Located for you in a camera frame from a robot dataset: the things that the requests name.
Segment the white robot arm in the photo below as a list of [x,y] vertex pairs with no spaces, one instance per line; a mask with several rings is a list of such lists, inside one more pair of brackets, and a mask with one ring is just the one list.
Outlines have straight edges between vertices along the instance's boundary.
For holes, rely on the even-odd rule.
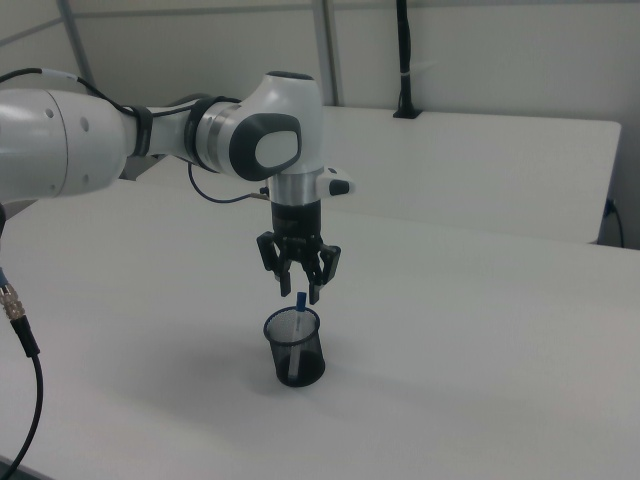
[[[78,80],[52,70],[31,73]],[[301,263],[315,303],[340,255],[320,237],[320,200],[354,191],[344,172],[325,169],[321,141],[320,92],[300,74],[270,72],[242,102],[204,98],[170,109],[121,107],[106,97],[61,91],[3,90],[0,202],[107,187],[132,155],[175,155],[210,171],[267,180],[274,232],[258,238],[264,266],[285,296],[291,262]]]

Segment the mesh pen holder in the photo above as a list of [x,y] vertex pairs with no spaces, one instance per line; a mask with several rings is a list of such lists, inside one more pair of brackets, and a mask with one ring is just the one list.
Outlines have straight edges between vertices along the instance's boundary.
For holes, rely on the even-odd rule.
[[278,380],[288,387],[306,387],[324,373],[320,317],[309,308],[283,308],[264,324]]

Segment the cable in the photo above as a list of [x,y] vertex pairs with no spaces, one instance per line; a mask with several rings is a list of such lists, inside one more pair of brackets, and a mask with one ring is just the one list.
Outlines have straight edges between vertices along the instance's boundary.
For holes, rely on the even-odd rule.
[[614,206],[613,213],[616,214],[616,219],[618,220],[618,231],[620,232],[620,248],[624,248],[624,232],[622,230],[622,219],[620,218],[620,212],[618,212],[618,209]]
[[7,212],[4,209],[4,206],[0,204],[0,237],[2,237],[2,232],[4,231],[4,224],[7,222]]
[[616,220],[618,221],[618,233],[620,235],[620,248],[624,247],[624,230],[622,228],[622,218],[620,218],[620,212],[618,211],[618,207],[616,205],[616,201],[613,198],[607,198],[607,201],[604,204],[604,218],[607,218],[609,215],[614,213],[616,215]]
[[179,98],[178,100],[168,103],[167,105],[165,105],[165,107],[166,108],[177,107],[178,105],[184,105],[185,103],[188,103],[188,102],[194,102],[196,100],[200,100],[201,98],[209,98],[210,96],[211,95],[207,95],[206,93],[191,93],[186,97],[182,97],[182,98]]
[[[92,85],[91,83],[86,81],[84,78],[78,77],[78,76],[73,75],[71,73],[59,72],[57,70],[49,70],[49,69],[42,69],[42,68],[23,68],[21,70],[14,70],[13,72],[10,72],[10,73],[7,73],[6,75],[0,76],[0,83],[6,82],[7,80],[11,80],[12,78],[15,78],[15,77],[21,77],[23,75],[30,75],[30,74],[39,74],[39,75],[44,75],[44,76],[49,76],[49,77],[62,77],[62,78],[67,78],[69,80],[73,80],[75,82],[78,82],[83,87],[85,87],[89,92],[93,93],[95,96],[101,98],[102,100],[105,100],[105,101],[109,102],[113,106],[113,108],[118,110],[123,115],[127,115],[129,117],[135,117],[136,116],[135,113],[133,113],[131,110],[129,110],[128,108],[126,108],[126,107],[124,107],[122,105],[120,105],[115,100],[112,100],[111,98],[106,96],[104,93],[102,93],[100,90],[98,90],[94,85]],[[173,115],[174,113],[186,112],[186,111],[188,111],[190,109],[191,109],[190,106],[181,107],[181,108],[176,108],[174,110],[165,110],[165,111],[162,111],[162,112],[154,112],[154,113],[152,113],[152,116],[155,117],[155,118],[157,118],[157,117],[166,117],[167,115]]]
[[38,354],[40,353],[40,348],[38,348],[38,344],[36,343],[36,339],[33,337],[33,333],[31,332],[31,326],[29,325],[29,320],[27,319],[27,315],[25,314],[24,307],[22,306],[22,302],[18,298],[18,293],[15,288],[7,281],[7,277],[4,275],[2,268],[0,268],[0,304],[4,308],[4,312],[9,319],[13,330],[18,335],[20,339],[20,343],[22,344],[22,348],[27,357],[31,358],[33,361],[33,368],[36,372],[36,408],[33,413],[33,420],[31,421],[31,428],[29,428],[29,433],[27,434],[27,438],[20,449],[20,452],[16,456],[15,460],[9,466],[9,470],[7,470],[0,480],[8,480],[18,469],[20,462],[27,454],[27,450],[29,450],[29,446],[33,441],[33,437],[36,434],[36,430],[38,428],[38,423],[40,422],[40,415],[42,414],[42,399],[43,399],[43,381],[42,381],[42,367],[40,366],[40,359],[38,358]]
[[31,357],[31,360],[33,360],[33,368],[36,372],[36,409],[35,409],[35,412],[33,413],[31,428],[29,429],[29,433],[27,434],[27,438],[25,439],[24,444],[20,449],[20,452],[18,453],[15,460],[9,467],[9,470],[4,472],[4,475],[0,477],[0,480],[9,480],[9,478],[11,478],[11,476],[16,472],[16,470],[18,470],[18,466],[20,465],[20,462],[22,462],[22,459],[27,454],[27,450],[29,450],[29,447],[31,446],[31,442],[33,441],[33,437],[35,436],[36,430],[38,428],[38,423],[40,422],[40,415],[42,414],[42,400],[44,397],[42,367],[40,366],[40,359],[38,358],[37,355],[34,355],[33,357]]
[[198,192],[198,194],[199,194],[202,198],[204,198],[204,199],[206,199],[206,200],[209,200],[210,202],[213,202],[213,203],[224,203],[224,204],[227,204],[227,203],[236,203],[236,202],[239,202],[239,201],[241,201],[241,200],[246,200],[247,198],[252,198],[252,197],[254,196],[254,194],[253,194],[253,193],[249,193],[249,194],[247,194],[247,195],[242,195],[241,197],[237,197],[237,198],[230,198],[230,199],[228,199],[228,200],[219,200],[219,199],[217,199],[217,198],[210,197],[209,195],[207,195],[206,193],[204,193],[202,190],[200,190],[200,188],[199,188],[199,187],[198,187],[198,185],[196,184],[196,181],[193,179],[193,171],[192,171],[192,167],[193,167],[193,164],[192,164],[192,163],[190,163],[190,164],[189,164],[189,166],[187,167],[187,168],[188,168],[188,170],[189,170],[189,181],[191,182],[191,186],[193,186],[194,190],[195,190],[196,192]]
[[42,73],[41,68],[23,68],[21,70],[14,70],[13,72],[9,72],[6,75],[0,76],[0,83],[4,83],[7,80],[11,80],[15,77],[21,77],[22,75],[29,75],[31,73]]

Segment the black pole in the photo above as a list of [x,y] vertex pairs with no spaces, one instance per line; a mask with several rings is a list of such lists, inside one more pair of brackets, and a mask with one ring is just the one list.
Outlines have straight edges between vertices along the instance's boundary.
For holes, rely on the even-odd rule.
[[400,101],[395,118],[416,118],[422,110],[413,108],[411,101],[411,31],[407,17],[407,0],[396,0],[398,14],[398,46],[400,49]]

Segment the table surface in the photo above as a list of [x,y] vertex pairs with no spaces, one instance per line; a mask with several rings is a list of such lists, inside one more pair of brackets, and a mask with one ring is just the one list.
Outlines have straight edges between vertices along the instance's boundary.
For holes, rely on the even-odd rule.
[[[325,107],[326,165],[356,181],[332,210],[578,243],[598,238],[620,125],[553,118]],[[210,195],[251,184],[196,172]],[[165,159],[138,181],[191,188]]]
[[[2,265],[45,378],[25,464],[71,480],[637,475],[637,252],[326,211],[343,248],[314,308],[327,369],[289,389],[262,334],[293,302],[261,266],[269,226],[264,201],[125,181],[9,220]],[[12,457],[35,388],[6,323],[0,385]]]

